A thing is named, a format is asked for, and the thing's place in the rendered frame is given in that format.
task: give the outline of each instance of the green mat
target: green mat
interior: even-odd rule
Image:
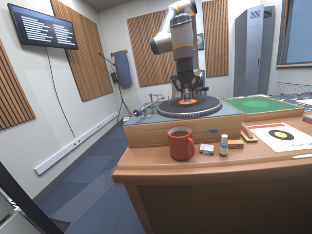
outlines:
[[[300,108],[299,106],[266,97],[249,97],[224,101],[246,114]]]

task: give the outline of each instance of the wood wall panel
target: wood wall panel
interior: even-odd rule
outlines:
[[[157,11],[127,20],[140,87],[170,83],[176,74],[173,53],[154,55],[150,39],[155,37],[165,11]]]
[[[78,50],[66,49],[82,101],[113,92],[97,24],[58,0],[51,0],[56,17],[73,23]]]
[[[0,40],[0,129],[35,117]]]
[[[203,2],[206,77],[229,74],[228,1]]]

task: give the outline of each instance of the white wall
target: white wall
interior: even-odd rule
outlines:
[[[107,54],[97,11],[83,0],[61,2],[98,25]],[[10,3],[54,15],[49,0],[11,0]],[[107,132],[116,119],[37,176],[33,169],[75,138],[57,101],[45,48],[20,45],[6,4],[7,1],[0,1],[0,38],[37,117],[0,131],[0,161],[33,198]],[[60,102],[77,137],[118,111],[120,99],[115,88],[111,94],[82,102],[64,49],[48,48],[48,52]]]
[[[176,0],[131,0],[99,11],[104,40],[108,53],[119,50],[128,50],[128,61],[133,85],[122,89],[127,105],[131,110],[138,108],[150,100],[149,93],[163,94],[171,97],[171,85],[153,85],[140,88],[137,80],[137,71],[131,47],[127,19],[145,15],[151,12],[166,9]],[[204,33],[202,0],[196,0],[197,5],[197,33]],[[234,21],[247,8],[260,5],[260,0],[229,0],[229,75],[215,78],[206,78],[206,86],[209,86],[209,94],[216,97],[232,97],[234,82]],[[199,50],[199,67],[206,70],[205,50]]]
[[[274,35],[268,94],[275,94],[275,89],[278,82],[312,85],[312,67],[276,68],[279,32],[282,16],[282,0],[261,0],[261,4],[264,4],[264,6],[275,6]]]

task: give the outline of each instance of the turntable platter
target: turntable platter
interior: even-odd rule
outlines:
[[[161,116],[169,118],[194,118],[211,115],[222,108],[221,100],[213,96],[194,96],[196,102],[180,104],[180,97],[163,101],[157,107]]]

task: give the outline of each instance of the wooden desk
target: wooden desk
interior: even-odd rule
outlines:
[[[302,117],[284,122],[312,136]],[[276,153],[263,141],[174,160],[169,146],[128,148],[112,173],[124,183],[146,234],[312,233],[312,150]]]

